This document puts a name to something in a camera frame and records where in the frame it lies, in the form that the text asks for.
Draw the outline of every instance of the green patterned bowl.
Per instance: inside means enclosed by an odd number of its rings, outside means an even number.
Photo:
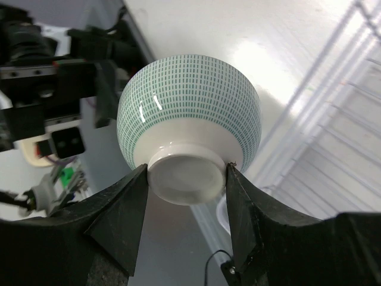
[[[117,134],[129,166],[148,164],[148,183],[175,204],[208,201],[225,186],[226,164],[241,172],[261,139],[260,100],[234,67],[177,55],[144,67],[120,98]]]

